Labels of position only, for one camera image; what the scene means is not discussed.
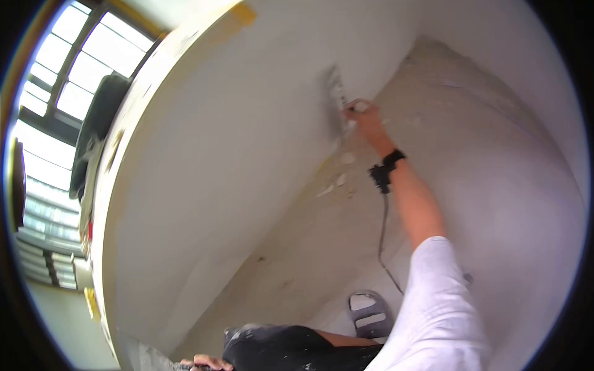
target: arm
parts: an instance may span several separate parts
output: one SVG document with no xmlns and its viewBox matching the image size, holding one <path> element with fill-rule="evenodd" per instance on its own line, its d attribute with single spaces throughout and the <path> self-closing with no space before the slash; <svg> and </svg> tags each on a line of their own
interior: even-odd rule
<svg viewBox="0 0 594 371">
<path fill-rule="evenodd" d="M 359 102 L 368 105 L 364 112 L 351 109 Z M 357 121 L 362 133 L 382 158 L 396 149 L 381 126 L 378 106 L 356 99 L 346 106 L 343 113 L 348 119 Z M 396 169 L 390 173 L 390 181 L 394 204 L 400 211 L 413 250 L 429 237 L 447 237 L 437 200 L 405 158 L 396 162 Z"/>
</svg>

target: sleeve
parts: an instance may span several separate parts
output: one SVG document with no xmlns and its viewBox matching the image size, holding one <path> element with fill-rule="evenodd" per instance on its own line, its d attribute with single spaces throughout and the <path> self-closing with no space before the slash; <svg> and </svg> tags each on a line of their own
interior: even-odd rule
<svg viewBox="0 0 594 371">
<path fill-rule="evenodd" d="M 489 352 L 450 241 L 430 237 L 411 257 L 396 323 L 366 370 L 479 370 Z"/>
</svg>

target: floor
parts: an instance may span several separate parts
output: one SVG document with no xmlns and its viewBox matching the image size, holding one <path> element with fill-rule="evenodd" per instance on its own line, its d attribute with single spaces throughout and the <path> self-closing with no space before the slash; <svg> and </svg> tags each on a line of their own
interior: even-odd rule
<svg viewBox="0 0 594 371">
<path fill-rule="evenodd" d="M 532 295 L 532 278 L 519 277 L 537 280 L 547 269 L 546 262 L 531 263 L 518 245 L 531 244 L 526 236 L 531 230 L 542 235 L 533 241 L 539 249 L 559 243 L 566 227 L 559 226 L 563 210 L 582 207 L 567 165 L 507 86 L 430 40 L 417 43 L 375 101 L 388 133 L 436 193 L 461 266 L 473 277 L 469 287 L 494 350 L 511 344 Z M 345 163 L 345 153 L 355 161 Z M 223 330 L 250 322 L 354 335 L 343 309 L 347 296 L 360 289 L 382 294 L 396 315 L 402 295 L 377 262 L 383 203 L 366 174 L 378 160 L 359 135 L 349 137 L 189 330 L 172 359 L 219 356 Z M 543 161 L 548 168 L 539 173 Z M 341 174 L 345 184 L 320 195 Z M 538 188 L 543 181 L 558 200 L 541 209 L 549 202 Z M 570 230 L 572 221 L 566 223 Z M 403 289 L 409 259 L 398 213 L 390 210 L 384 262 Z M 522 325 L 539 320 L 532 317 Z M 530 346 L 540 339 L 538 329 L 535 324 L 524 338 Z"/>
</svg>

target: cable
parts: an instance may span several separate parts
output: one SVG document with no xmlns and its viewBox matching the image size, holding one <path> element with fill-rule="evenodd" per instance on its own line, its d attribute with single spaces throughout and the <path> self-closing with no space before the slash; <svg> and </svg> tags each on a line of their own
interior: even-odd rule
<svg viewBox="0 0 594 371">
<path fill-rule="evenodd" d="M 388 276 L 390 276 L 390 279 L 392 280 L 398 291 L 400 291 L 400 293 L 404 295 L 404 292 L 402 292 L 402 289 L 394 279 L 394 276 L 392 276 L 392 273 L 390 273 L 384 262 L 381 261 L 381 253 L 384 251 L 384 236 L 386 235 L 386 222 L 388 220 L 388 210 L 390 208 L 388 204 L 388 195 L 384 193 L 382 193 L 381 195 L 384 198 L 384 220 L 381 223 L 380 244 L 377 248 L 377 261 L 380 262 L 381 267 L 384 268 Z"/>
</svg>

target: leg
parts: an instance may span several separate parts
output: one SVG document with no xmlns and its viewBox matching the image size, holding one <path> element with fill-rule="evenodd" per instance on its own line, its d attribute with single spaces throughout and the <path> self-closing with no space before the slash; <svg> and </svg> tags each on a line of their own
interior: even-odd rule
<svg viewBox="0 0 594 371">
<path fill-rule="evenodd" d="M 321 337 L 329 341 L 335 347 L 368 347 L 370 345 L 378 345 L 372 339 L 355 338 L 351 336 L 344 336 L 338 334 L 331 334 L 329 332 L 314 330 Z"/>
</svg>

